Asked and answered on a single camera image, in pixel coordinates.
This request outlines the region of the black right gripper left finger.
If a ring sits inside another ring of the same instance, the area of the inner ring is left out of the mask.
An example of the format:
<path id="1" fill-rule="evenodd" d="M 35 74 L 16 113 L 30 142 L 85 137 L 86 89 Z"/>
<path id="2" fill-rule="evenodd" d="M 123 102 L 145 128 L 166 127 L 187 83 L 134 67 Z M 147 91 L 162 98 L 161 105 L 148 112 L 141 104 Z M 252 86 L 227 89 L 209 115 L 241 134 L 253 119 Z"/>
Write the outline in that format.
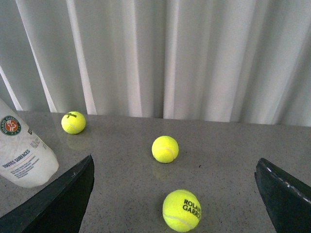
<path id="1" fill-rule="evenodd" d="M 87 156 L 0 219 L 2 233 L 77 233 L 94 186 L 94 162 Z"/>

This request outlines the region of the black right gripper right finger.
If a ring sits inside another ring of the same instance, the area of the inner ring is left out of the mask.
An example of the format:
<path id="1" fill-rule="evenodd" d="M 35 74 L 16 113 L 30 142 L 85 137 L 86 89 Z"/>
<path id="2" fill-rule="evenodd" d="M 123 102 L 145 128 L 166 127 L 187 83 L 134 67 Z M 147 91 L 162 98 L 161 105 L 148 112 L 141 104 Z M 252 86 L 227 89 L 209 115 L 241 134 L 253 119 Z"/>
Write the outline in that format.
<path id="1" fill-rule="evenodd" d="M 256 165 L 255 180 L 277 233 L 311 231 L 311 187 L 265 158 Z"/>

